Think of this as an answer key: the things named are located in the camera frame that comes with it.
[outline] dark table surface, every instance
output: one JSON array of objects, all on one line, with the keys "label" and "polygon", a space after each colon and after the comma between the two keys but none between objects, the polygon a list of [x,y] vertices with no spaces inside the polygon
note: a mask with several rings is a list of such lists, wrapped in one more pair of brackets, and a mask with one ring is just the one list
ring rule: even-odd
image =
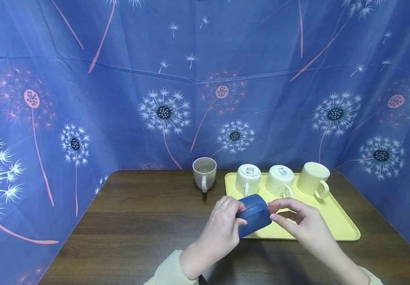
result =
[{"label": "dark table surface", "polygon": [[[175,249],[199,237],[224,176],[206,194],[191,170],[113,173],[78,223],[40,285],[143,284]],[[384,284],[410,285],[410,245],[340,173],[331,192],[361,231],[340,242],[358,265]],[[328,270],[295,240],[244,239],[220,261],[209,284],[333,284]]]}]

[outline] fabric backdrop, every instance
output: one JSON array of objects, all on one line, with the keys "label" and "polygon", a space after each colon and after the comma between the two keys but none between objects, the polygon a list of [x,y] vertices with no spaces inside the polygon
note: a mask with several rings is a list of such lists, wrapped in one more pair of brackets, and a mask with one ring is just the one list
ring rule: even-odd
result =
[{"label": "fabric backdrop", "polygon": [[0,0],[0,285],[200,156],[336,168],[410,243],[410,1]]}]

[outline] person's left hand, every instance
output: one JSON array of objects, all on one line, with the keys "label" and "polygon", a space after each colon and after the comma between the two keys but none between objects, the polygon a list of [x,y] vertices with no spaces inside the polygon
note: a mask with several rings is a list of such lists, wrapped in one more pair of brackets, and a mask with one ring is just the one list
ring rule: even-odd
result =
[{"label": "person's left hand", "polygon": [[245,205],[233,197],[217,201],[199,239],[180,255],[181,269],[188,279],[197,279],[238,245],[238,227],[247,222],[235,215],[244,209]]}]

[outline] blue mug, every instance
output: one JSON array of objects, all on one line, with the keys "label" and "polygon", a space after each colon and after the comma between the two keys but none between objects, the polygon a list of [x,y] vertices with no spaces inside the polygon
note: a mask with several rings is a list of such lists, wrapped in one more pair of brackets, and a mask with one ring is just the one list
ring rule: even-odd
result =
[{"label": "blue mug", "polygon": [[249,195],[240,199],[245,205],[246,210],[236,214],[236,218],[244,219],[248,222],[247,225],[240,225],[238,235],[240,238],[246,237],[261,228],[271,224],[270,212],[267,208],[267,203],[257,194]]}]

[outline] cup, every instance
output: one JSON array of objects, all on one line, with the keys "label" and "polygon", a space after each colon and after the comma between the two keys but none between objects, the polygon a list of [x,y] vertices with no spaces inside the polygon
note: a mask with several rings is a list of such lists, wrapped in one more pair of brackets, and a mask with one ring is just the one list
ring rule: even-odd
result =
[{"label": "cup", "polygon": [[292,197],[293,171],[284,165],[273,165],[267,174],[265,188],[271,194],[282,198]]},{"label": "cup", "polygon": [[247,197],[256,194],[261,182],[261,170],[252,164],[243,164],[236,172],[235,188],[238,192]]},{"label": "cup", "polygon": [[330,192],[326,183],[328,177],[330,170],[327,167],[317,162],[307,162],[298,177],[297,188],[307,195],[325,199]]},{"label": "cup", "polygon": [[216,180],[216,161],[210,157],[200,157],[192,163],[194,180],[197,186],[206,193]]},{"label": "cup", "polygon": [[248,234],[252,234],[271,224],[270,212],[262,197],[253,194],[240,199],[240,201],[245,205],[246,209],[237,213],[236,218],[241,218],[248,222],[247,225],[240,225],[238,227],[238,236],[240,238],[244,238]]}]

